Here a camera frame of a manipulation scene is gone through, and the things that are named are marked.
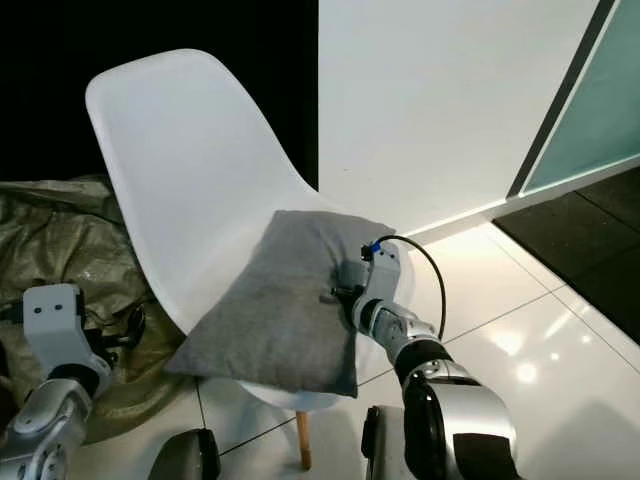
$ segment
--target wire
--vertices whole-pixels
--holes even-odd
[[[401,235],[385,235],[376,240],[376,244],[380,244],[386,240],[400,240],[401,242],[408,243],[415,249],[417,249],[422,255],[429,260],[429,263],[433,267],[433,271],[436,273],[436,277],[438,277],[438,284],[440,285],[440,302],[441,302],[441,313],[440,313],[440,330],[438,331],[438,339],[442,340],[442,336],[444,335],[444,326],[447,320],[447,294],[444,289],[444,280],[442,279],[442,274],[440,273],[440,269],[436,264],[436,261],[427,253],[427,251],[422,248],[418,243],[411,240],[410,238],[403,237]]]

